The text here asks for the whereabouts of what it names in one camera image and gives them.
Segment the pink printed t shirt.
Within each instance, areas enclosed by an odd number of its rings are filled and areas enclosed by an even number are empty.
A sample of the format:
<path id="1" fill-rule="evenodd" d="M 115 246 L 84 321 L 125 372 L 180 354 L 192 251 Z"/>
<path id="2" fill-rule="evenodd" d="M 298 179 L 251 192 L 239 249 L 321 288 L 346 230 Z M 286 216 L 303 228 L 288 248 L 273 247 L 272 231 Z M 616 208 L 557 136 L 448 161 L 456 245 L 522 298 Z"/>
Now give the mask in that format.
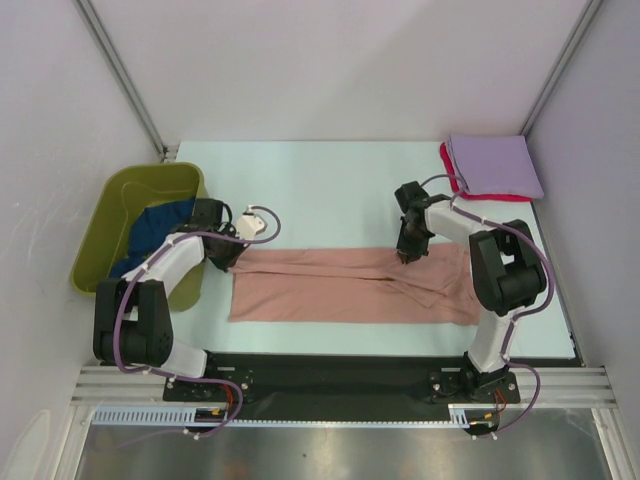
<path id="1" fill-rule="evenodd" d="M 455 243 L 409 264 L 392 248 L 248 250 L 232 273 L 232 322 L 468 326 L 481 315 Z"/>

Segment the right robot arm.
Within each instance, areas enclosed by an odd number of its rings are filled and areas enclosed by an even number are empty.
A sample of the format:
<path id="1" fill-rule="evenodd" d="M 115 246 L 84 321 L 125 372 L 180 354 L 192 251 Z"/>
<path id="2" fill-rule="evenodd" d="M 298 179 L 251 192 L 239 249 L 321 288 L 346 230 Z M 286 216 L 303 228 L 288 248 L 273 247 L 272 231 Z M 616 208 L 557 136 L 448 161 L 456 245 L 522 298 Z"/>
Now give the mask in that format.
<path id="1" fill-rule="evenodd" d="M 482 306 L 471 347 L 468 370 L 461 376 L 463 393 L 484 401 L 497 389 L 495 374 L 508 369 L 508 351 L 520 317 L 539 294 L 553 297 L 548 261 L 522 220 L 498 223 L 462 210 L 447 195 L 430 195 L 417 181 L 394 192 L 402 212 L 396 252 L 408 264 L 428 254 L 429 241 L 442 236 L 466 249 L 472 285 Z"/>

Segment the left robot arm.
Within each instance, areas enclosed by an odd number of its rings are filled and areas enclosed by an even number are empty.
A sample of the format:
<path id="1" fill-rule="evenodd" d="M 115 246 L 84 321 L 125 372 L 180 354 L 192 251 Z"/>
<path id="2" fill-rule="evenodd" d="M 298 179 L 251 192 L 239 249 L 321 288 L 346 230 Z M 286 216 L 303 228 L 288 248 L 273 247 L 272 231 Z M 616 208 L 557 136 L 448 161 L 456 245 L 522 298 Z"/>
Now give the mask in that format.
<path id="1" fill-rule="evenodd" d="M 206 260 L 230 267 L 245 249 L 236 241 L 230 207 L 187 199 L 148 207 L 130 229 L 124 259 L 96 290 L 94 356 L 127 371 L 152 369 L 186 377 L 197 398 L 214 397 L 221 376 L 207 353 L 174 337 L 169 296 Z"/>

